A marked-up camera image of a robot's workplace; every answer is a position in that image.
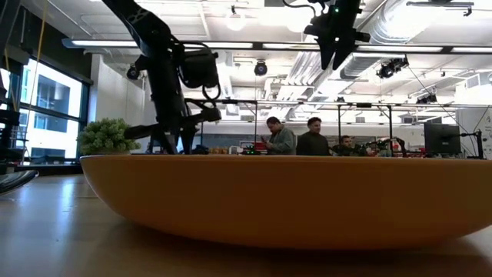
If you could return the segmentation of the round white pendant lamp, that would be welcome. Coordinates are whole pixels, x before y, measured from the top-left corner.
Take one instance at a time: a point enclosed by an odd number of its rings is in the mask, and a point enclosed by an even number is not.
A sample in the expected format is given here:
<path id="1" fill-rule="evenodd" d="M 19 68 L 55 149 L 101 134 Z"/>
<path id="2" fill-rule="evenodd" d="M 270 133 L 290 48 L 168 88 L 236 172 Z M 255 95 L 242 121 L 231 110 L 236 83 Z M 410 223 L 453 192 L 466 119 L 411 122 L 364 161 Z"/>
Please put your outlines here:
<path id="1" fill-rule="evenodd" d="M 246 15 L 239 12 L 236 5 L 231 5 L 226 13 L 226 26 L 232 31 L 240 31 L 246 26 Z"/>

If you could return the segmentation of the green potted plant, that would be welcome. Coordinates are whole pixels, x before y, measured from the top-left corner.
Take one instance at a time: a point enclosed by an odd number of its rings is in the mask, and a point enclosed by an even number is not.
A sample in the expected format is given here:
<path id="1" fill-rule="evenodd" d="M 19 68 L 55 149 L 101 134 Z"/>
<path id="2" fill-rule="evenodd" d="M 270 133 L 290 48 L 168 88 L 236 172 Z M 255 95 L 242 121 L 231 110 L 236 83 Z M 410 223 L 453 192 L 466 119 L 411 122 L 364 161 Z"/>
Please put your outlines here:
<path id="1" fill-rule="evenodd" d="M 104 118 L 88 123 L 77 138 L 81 155 L 120 155 L 140 149 L 139 142 L 125 138 L 128 128 L 130 125 L 122 118 Z"/>

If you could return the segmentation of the black computer monitor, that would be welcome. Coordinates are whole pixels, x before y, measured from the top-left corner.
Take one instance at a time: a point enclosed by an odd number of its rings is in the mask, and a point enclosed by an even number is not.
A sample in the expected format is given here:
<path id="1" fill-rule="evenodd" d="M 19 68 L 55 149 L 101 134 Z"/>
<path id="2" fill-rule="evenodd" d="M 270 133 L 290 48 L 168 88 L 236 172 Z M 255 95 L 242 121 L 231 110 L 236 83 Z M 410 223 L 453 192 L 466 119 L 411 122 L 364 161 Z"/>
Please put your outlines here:
<path id="1" fill-rule="evenodd" d="M 424 124 L 425 151 L 429 155 L 461 153 L 460 128 L 456 125 Z"/>

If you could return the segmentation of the dark low window bench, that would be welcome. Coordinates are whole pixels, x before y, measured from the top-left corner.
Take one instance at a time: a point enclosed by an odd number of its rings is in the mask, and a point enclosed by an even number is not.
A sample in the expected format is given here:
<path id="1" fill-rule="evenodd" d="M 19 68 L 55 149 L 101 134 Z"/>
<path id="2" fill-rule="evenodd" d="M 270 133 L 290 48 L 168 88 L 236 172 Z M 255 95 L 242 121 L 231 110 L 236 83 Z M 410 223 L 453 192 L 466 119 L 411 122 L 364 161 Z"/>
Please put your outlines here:
<path id="1" fill-rule="evenodd" d="M 53 175 L 80 175 L 83 173 L 82 167 L 79 164 L 75 165 L 19 165 L 16 166 L 15 172 L 28 170 L 38 171 L 40 176 Z"/>

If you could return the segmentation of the black metal rig frame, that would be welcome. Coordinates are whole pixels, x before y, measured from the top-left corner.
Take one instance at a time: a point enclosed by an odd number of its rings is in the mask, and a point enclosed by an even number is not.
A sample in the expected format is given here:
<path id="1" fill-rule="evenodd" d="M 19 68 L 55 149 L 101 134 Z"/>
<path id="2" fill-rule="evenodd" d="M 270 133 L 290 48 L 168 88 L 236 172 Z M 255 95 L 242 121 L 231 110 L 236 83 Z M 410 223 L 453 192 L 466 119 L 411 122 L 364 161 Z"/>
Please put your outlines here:
<path id="1" fill-rule="evenodd" d="M 216 100 L 215 103 L 219 103 L 219 104 L 223 104 L 223 105 L 234 105 L 236 106 L 237 108 L 239 108 L 239 105 L 244 105 L 246 108 L 250 108 L 250 105 L 254 105 L 255 107 L 255 110 L 251 110 L 250 109 L 250 112 L 253 114 L 254 116 L 254 135 L 253 135 L 253 140 L 248 140 L 246 142 L 245 145 L 241 146 L 241 141 L 237 141 L 235 142 L 234 144 L 233 143 L 229 143 L 230 145 L 228 145 L 227 147 L 225 146 L 220 146 L 220 147 L 212 147 L 212 148 L 209 148 L 208 150 L 208 153 L 209 154 L 219 154 L 219 155 L 226 155 L 226 154 L 229 154 L 229 155 L 260 155 L 261 154 L 261 151 L 258 151 L 257 150 L 257 147 L 256 147 L 256 144 L 257 144 L 257 138 L 258 138 L 258 101 L 256 100 L 235 100 L 235 99 L 221 99 L 221 100 Z M 234 120 L 226 120 L 226 119 L 217 119 L 217 120 L 213 120 L 213 121 L 208 121 L 208 122 L 212 122 L 216 125 L 220 125 L 222 123 L 245 123 L 245 122 L 249 122 L 249 123 L 252 123 L 253 121 L 249 120 L 249 121 L 234 121 Z M 204 131 L 204 123 L 202 122 L 201 123 L 201 134 L 200 134 L 200 138 L 201 138 L 201 144 L 203 142 L 203 131 Z"/>
<path id="2" fill-rule="evenodd" d="M 389 120 L 389 149 L 391 153 L 391 157 L 394 157 L 394 148 L 393 148 L 393 119 L 392 119 L 392 106 L 389 104 L 381 104 L 381 103 L 370 103 L 370 102 L 339 102 L 337 103 L 337 131 L 338 131 L 338 142 L 341 140 L 341 107 L 347 106 L 349 108 L 377 108 L 380 112 L 382 112 Z"/>

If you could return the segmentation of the large glass window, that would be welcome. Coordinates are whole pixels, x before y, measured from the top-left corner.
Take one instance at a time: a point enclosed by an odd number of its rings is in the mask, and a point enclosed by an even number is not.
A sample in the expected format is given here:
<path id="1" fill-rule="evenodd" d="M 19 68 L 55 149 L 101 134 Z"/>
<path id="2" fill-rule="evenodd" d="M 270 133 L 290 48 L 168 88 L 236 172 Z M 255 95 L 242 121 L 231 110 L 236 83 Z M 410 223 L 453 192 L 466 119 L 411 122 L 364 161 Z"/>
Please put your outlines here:
<path id="1" fill-rule="evenodd" d="M 15 146 L 22 163 L 69 164 L 79 157 L 78 133 L 86 126 L 88 86 L 42 62 L 0 68 L 13 109 L 20 112 Z"/>

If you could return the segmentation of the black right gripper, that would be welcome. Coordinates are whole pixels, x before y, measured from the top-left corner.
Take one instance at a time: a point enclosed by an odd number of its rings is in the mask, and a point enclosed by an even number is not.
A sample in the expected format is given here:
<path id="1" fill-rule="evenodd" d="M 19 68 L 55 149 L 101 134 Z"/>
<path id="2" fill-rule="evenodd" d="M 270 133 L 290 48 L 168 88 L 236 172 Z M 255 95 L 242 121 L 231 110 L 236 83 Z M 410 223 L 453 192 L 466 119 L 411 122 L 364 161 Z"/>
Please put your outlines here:
<path id="1" fill-rule="evenodd" d="M 326 12 L 311 19 L 305 27 L 304 33 L 315 37 L 320 47 L 321 68 L 325 70 L 331 62 L 333 70 L 337 70 L 345 59 L 356 49 L 354 41 L 369 42 L 371 35 L 358 31 L 354 27 L 357 16 L 362 13 L 361 0 L 334 0 L 331 4 L 328 0 L 309 0 L 311 3 L 319 3 Z"/>

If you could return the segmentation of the long ceiling light bar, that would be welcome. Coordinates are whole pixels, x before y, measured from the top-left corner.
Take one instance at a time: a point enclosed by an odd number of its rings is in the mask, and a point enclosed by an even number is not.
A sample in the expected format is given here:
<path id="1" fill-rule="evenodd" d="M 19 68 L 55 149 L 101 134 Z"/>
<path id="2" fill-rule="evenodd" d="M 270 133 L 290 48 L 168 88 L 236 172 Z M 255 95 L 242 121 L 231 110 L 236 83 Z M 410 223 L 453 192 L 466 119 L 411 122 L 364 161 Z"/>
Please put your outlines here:
<path id="1" fill-rule="evenodd" d="M 137 48 L 129 40 L 83 40 L 63 38 L 66 48 Z M 200 48 L 203 45 L 216 50 L 252 50 L 281 52 L 317 52 L 316 43 L 297 42 L 194 42 L 182 41 L 187 48 Z M 492 55 L 492 46 L 469 45 L 355 45 L 353 52 L 364 53 L 398 53 L 430 55 Z"/>

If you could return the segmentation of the large orange bowl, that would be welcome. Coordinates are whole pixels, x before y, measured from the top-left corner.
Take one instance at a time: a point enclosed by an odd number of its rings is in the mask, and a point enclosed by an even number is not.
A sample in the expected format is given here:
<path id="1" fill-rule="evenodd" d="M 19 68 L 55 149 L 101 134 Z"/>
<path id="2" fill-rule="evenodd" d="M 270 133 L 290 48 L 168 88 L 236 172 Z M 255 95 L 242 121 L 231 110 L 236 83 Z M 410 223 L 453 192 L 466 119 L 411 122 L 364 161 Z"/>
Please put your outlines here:
<path id="1" fill-rule="evenodd" d="M 492 225 L 492 161 L 273 155 L 98 155 L 114 212 L 190 239 L 276 249 L 397 249 Z"/>

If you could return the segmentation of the person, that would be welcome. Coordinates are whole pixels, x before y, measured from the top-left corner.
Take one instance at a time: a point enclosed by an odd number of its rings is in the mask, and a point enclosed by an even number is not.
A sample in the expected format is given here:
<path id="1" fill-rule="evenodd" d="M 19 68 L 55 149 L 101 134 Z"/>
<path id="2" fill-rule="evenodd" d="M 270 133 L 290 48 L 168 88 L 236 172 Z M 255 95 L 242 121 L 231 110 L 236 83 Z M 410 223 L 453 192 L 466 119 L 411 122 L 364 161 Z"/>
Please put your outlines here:
<path id="1" fill-rule="evenodd" d="M 295 155 L 295 135 L 276 117 L 270 117 L 266 121 L 271 132 L 270 138 L 265 142 L 269 155 Z"/>
<path id="2" fill-rule="evenodd" d="M 352 143 L 352 137 L 342 135 L 340 143 L 333 147 L 336 156 L 366 156 L 367 150 L 362 145 Z"/>
<path id="3" fill-rule="evenodd" d="M 296 155 L 329 156 L 328 141 L 321 134 L 321 120 L 310 118 L 307 127 L 308 131 L 298 136 Z"/>

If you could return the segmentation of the silver ventilation duct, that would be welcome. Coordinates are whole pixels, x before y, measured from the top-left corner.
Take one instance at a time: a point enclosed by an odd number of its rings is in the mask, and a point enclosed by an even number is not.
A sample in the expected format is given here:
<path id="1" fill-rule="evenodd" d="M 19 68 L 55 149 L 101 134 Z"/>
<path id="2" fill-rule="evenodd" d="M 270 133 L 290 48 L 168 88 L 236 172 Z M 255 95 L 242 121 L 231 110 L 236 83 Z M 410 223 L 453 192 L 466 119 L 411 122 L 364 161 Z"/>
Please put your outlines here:
<path id="1" fill-rule="evenodd" d="M 413 1 L 417 0 L 387 0 L 365 25 L 371 35 L 370 43 L 406 44 L 425 30 L 430 23 L 427 20 L 421 21 L 423 8 L 407 5 L 407 2 Z M 340 78 L 354 80 L 381 60 L 403 57 L 402 54 L 354 53 L 347 58 L 344 67 L 340 68 Z"/>

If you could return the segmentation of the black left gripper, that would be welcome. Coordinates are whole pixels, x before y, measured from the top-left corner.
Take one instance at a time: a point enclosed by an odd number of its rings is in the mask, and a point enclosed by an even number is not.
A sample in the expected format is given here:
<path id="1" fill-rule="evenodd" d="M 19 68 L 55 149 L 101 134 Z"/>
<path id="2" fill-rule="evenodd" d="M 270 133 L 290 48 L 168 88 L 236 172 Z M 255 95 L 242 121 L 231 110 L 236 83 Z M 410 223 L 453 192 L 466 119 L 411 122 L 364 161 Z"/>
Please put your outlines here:
<path id="1" fill-rule="evenodd" d="M 201 88 L 201 92 L 204 96 L 202 100 L 184 98 L 182 94 L 171 96 L 168 100 L 158 96 L 155 104 L 156 123 L 129 127 L 124 131 L 124 137 L 126 139 L 152 137 L 153 144 L 157 142 L 167 154 L 176 155 L 178 151 L 174 135 L 179 135 L 181 132 L 184 154 L 190 155 L 195 128 L 188 127 L 195 127 L 202 122 L 221 120 L 221 112 L 216 105 L 216 101 L 221 96 L 221 88 L 218 87 L 218 94 L 215 97 L 211 97 L 205 87 Z"/>

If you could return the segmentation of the black equipment rack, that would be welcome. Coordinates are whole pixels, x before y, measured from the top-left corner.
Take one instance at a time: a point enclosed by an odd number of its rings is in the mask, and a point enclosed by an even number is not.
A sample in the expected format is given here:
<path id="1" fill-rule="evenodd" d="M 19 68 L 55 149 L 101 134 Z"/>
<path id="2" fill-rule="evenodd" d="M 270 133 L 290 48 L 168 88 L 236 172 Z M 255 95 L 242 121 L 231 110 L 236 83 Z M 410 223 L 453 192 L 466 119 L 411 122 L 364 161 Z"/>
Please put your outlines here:
<path id="1" fill-rule="evenodd" d="M 15 146 L 20 112 L 6 98 L 7 90 L 0 86 L 0 175 L 13 173 L 25 157 L 25 149 Z"/>

